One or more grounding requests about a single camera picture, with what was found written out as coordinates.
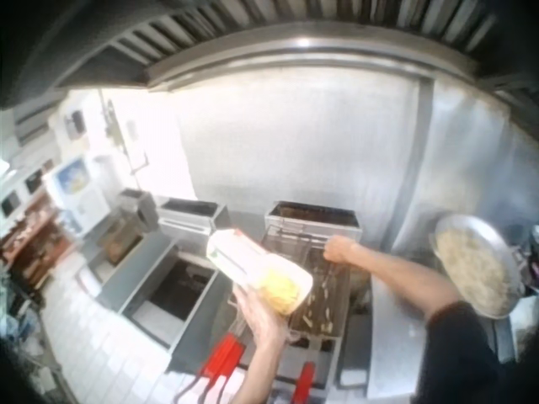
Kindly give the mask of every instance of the bright light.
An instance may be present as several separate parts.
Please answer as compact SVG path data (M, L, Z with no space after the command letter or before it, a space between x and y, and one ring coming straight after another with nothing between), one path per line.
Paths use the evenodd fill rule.
M17 173L17 170L9 170L5 177L2 178L3 181L8 181L13 175Z
M9 170L9 163L0 159L0 177L2 177Z
M300 38L299 40L297 40L297 45L300 46L301 48L308 48L310 44L311 44L311 41L308 40L307 38Z

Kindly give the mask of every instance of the metal bowl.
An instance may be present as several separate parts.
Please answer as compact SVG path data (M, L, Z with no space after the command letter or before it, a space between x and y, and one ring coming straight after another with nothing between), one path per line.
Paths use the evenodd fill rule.
M473 235L482 242L485 247L489 247L495 258L502 263L505 272L510 280L512 301L508 305L506 312L497 313L496 315L486 313L479 310L472 301L468 301L475 311L481 316L486 316L493 319L501 319L507 317L515 308L519 299L522 296L522 283L520 279L519 265L513 255L513 250L507 245L504 238L491 225L475 216L470 215L448 215L438 221L433 237L430 238L430 244L441 260L440 254L436 246L437 237L448 230L464 230L470 231Z

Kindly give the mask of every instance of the person's right hand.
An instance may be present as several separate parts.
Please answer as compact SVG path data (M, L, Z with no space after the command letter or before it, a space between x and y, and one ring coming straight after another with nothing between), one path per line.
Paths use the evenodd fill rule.
M344 236L333 236L326 243L323 257L334 263L349 263L348 257L352 253L355 241Z
M289 337L288 327L283 317L273 310L251 288L243 290L236 284L232 288L237 305L245 321L251 328L257 348L281 350Z

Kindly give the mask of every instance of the red handle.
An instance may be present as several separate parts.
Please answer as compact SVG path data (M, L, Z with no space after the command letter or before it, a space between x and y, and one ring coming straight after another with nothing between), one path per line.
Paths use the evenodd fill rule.
M227 333L217 344L200 372L202 376L210 379L208 389L217 382L220 376L228 379L234 373L244 350L245 346L233 334Z
M296 382L294 396L292 396L292 404L304 404L307 402L312 381L314 380L314 370L314 362L306 362L303 365L300 378Z

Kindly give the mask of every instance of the wall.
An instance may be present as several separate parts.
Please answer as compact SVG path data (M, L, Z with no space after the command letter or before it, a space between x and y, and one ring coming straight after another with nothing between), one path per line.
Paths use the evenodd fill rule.
M419 83L335 68L246 72L171 95L199 199L254 237L278 199L358 212L379 245L414 143Z
M67 134L66 117L77 110L83 113L86 133L78 139L70 139ZM99 99L99 91L72 90L61 102L56 112L49 118L56 142L61 149L62 161L69 160L90 150L103 150L109 146L106 138L106 122Z
M106 89L104 96L114 105L125 141L146 154L147 166L135 174L141 189L155 195L196 199L168 94Z
M9 217L5 217L3 212L0 211L0 235L2 237L32 200L32 195L29 194L24 180L50 159L55 163L60 161L60 149L52 132L38 137L22 148L17 147L16 152L10 156L10 169L16 169L17 171L14 175L7 173L0 180L0 200L16 191L20 199L20 206Z
M0 147L0 155L5 162L8 162L20 149L15 136L15 120L12 109L0 111L0 141L2 146Z
M522 240L539 221L537 143L508 129L500 101L434 77L289 67L180 89L170 102L195 193L257 238L287 199L355 210L364 242L397 254L429 249L452 211Z

